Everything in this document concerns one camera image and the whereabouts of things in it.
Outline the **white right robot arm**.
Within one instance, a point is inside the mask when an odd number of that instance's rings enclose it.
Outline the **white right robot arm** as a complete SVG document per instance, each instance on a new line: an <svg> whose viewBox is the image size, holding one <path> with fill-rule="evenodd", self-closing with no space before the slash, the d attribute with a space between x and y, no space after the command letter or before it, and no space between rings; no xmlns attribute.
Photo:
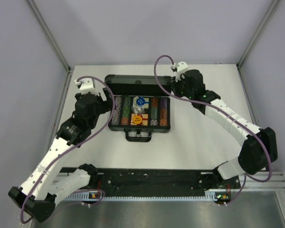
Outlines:
<svg viewBox="0 0 285 228"><path fill-rule="evenodd" d="M265 182L272 176L272 163L277 160L276 134L270 127L261 128L232 110L214 91L207 90L203 75L198 70L190 70L185 62L172 63L176 74L171 81L171 96L190 103L203 115L215 121L227 131L241 146L239 155L221 163L215 168L213 184L225 187L230 178L254 174L268 168Z"/></svg>

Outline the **blue playing card box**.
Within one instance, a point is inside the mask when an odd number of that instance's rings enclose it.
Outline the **blue playing card box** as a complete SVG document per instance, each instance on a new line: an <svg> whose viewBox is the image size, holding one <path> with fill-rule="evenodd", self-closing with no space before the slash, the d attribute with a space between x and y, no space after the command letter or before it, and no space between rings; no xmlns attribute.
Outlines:
<svg viewBox="0 0 285 228"><path fill-rule="evenodd" d="M149 109L150 99L148 97L137 96L133 99L133 108Z"/></svg>

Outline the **yellow big blind button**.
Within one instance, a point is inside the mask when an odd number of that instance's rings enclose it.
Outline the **yellow big blind button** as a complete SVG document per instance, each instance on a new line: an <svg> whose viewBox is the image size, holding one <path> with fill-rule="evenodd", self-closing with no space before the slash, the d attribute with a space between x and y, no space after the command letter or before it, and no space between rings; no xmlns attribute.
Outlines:
<svg viewBox="0 0 285 228"><path fill-rule="evenodd" d="M138 124L141 124L143 121L143 118L140 116L140 115L134 115L132 117L132 122L135 124L135 125L138 125Z"/></svg>

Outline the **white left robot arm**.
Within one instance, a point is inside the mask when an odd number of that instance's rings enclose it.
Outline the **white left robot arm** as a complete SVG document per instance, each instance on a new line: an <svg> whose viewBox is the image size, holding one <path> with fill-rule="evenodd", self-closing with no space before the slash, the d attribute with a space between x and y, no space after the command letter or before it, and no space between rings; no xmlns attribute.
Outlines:
<svg viewBox="0 0 285 228"><path fill-rule="evenodd" d="M82 187L91 189L98 184L96 168L91 164L83 164L70 176L53 182L71 152L101 132L92 133L99 116L115 109L112 90L107 88L109 96L104 101L95 88L96 81L103 83L94 76L82 76L75 80L80 92L75 95L74 112L61 124L52 145L33 173L20 186L10 189L8 196L21 209L22 224L29 223L24 219L26 214L38 222L46 221L69 195Z"/></svg>

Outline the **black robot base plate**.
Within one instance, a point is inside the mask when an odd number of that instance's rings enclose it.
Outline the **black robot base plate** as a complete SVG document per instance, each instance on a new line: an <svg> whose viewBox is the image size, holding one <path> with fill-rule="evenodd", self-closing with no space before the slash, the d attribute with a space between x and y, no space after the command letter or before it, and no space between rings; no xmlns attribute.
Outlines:
<svg viewBox="0 0 285 228"><path fill-rule="evenodd" d="M206 190L240 189L239 178L223 180L212 170L99 168L86 189L101 189L106 196L201 196Z"/></svg>

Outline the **red playing card box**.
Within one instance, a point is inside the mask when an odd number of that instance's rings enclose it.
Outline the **red playing card box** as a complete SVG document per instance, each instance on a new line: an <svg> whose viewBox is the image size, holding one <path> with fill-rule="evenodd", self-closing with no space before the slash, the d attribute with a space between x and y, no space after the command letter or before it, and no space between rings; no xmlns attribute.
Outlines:
<svg viewBox="0 0 285 228"><path fill-rule="evenodd" d="M142 125L147 126L148 125L148 114L131 114L131 122L130 125Z"/></svg>

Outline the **blue small blind button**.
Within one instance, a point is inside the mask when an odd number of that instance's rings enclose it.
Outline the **blue small blind button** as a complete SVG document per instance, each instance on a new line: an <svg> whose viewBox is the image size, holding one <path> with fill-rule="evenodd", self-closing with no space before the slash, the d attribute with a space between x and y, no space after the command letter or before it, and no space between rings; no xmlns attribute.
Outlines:
<svg viewBox="0 0 285 228"><path fill-rule="evenodd" d="M146 103L145 99L143 97L138 97L136 100L136 104L138 106L143 106Z"/></svg>

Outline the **stack of poker chips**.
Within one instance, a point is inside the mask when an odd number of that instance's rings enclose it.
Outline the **stack of poker chips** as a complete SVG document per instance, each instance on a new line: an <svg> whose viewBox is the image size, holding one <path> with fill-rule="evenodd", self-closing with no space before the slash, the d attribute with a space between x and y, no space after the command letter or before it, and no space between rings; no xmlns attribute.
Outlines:
<svg viewBox="0 0 285 228"><path fill-rule="evenodd" d="M158 121L156 119L151 119L150 126L157 126L157 125L158 125Z"/></svg>

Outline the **black poker set case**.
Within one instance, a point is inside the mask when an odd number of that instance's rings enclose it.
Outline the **black poker set case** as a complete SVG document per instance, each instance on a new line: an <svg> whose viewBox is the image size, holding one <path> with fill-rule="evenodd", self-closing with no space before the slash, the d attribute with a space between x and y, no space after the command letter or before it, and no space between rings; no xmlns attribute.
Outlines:
<svg viewBox="0 0 285 228"><path fill-rule="evenodd" d="M170 76L113 75L105 83L114 94L115 110L108 125L111 131L124 132L129 142L147 143L153 133L171 129Z"/></svg>

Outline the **small silver key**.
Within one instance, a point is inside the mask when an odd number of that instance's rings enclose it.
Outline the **small silver key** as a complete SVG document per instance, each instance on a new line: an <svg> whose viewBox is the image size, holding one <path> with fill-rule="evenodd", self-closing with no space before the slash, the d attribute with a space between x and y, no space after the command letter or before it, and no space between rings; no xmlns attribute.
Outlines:
<svg viewBox="0 0 285 228"><path fill-rule="evenodd" d="M145 110L142 106L132 106L132 111L134 114L143 114L145 113Z"/></svg>

